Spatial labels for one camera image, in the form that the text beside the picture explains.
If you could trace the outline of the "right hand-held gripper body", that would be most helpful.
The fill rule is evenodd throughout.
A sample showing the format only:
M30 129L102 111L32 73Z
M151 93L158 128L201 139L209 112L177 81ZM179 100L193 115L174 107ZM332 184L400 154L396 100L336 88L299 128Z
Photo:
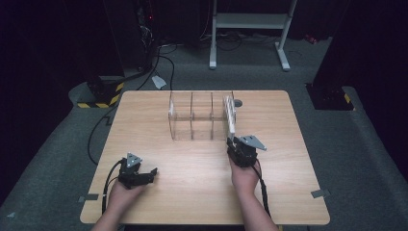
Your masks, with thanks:
M253 135L237 137L240 140L239 145L233 143L231 151L227 152L228 157L238 167L252 167L257 162L257 150L267 150L267 147Z

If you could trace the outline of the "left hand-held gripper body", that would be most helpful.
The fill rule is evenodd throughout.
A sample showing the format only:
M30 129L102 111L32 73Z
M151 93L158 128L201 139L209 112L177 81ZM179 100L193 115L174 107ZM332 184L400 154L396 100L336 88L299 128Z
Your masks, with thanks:
M127 189L142 184L139 176L141 162L142 159L140 157L130 152L120 161L120 170L117 179Z

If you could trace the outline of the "white book with green leaf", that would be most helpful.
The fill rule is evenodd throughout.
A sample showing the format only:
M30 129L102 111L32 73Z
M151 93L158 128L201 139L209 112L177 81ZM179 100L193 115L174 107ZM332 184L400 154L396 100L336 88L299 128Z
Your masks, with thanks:
M225 123L226 123L226 137L232 140L235 137L235 124L236 124L236 110L235 101L231 95L226 95L223 97L223 105L225 112Z

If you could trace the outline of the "clear acrylic divided organizer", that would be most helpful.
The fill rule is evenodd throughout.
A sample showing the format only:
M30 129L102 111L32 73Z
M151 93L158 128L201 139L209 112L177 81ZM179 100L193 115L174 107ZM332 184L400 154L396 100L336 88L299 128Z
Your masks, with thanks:
M174 141L226 141L223 97L232 91L172 91L168 122Z

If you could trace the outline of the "person's left hand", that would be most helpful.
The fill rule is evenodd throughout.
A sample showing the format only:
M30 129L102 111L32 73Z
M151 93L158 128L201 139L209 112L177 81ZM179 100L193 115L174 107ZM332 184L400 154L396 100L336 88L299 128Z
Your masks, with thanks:
M112 186L107 212L123 215L144 191L145 186L136 186L128 189L122 183L116 181Z

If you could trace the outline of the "person's right hand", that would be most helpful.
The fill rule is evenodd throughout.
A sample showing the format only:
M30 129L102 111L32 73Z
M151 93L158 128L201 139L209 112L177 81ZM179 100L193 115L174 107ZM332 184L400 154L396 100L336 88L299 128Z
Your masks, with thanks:
M261 173L258 164L253 167L238 167L232 160L229 160L231 167L232 184L238 195L253 195L259 182Z

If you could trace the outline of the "black base with yellow stripes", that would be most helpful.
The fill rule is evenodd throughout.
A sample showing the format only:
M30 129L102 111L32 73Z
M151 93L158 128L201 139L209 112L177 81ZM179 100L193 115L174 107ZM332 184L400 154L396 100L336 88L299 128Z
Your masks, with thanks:
M85 88L76 100L79 108L111 108L113 107L124 87L124 83L118 80L95 80L86 82Z

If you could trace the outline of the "white scrap on floor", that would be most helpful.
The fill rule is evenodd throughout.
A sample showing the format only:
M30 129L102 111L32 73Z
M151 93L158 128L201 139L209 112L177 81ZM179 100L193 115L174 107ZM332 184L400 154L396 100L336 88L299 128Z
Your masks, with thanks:
M158 90L161 90L165 85L166 85L166 81L164 79L162 79L160 76L155 75L152 77L152 81L155 85L155 87Z

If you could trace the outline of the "black perforated base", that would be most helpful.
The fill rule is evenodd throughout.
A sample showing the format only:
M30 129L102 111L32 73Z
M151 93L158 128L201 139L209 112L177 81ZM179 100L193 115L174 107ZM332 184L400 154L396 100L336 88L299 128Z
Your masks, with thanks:
M307 84L306 90L316 110L353 111L354 106L348 94L342 89Z

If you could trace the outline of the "white metal stand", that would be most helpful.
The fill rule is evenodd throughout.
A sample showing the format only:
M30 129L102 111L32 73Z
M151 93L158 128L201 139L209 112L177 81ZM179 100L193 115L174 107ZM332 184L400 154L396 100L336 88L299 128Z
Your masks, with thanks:
M211 47L209 56L209 68L217 68L217 29L262 29L281 30L281 37L274 43L276 53L284 71L290 71L291 67L284 51L289 29L292 24L297 0L291 0L287 13L219 13L217 0L213 0Z

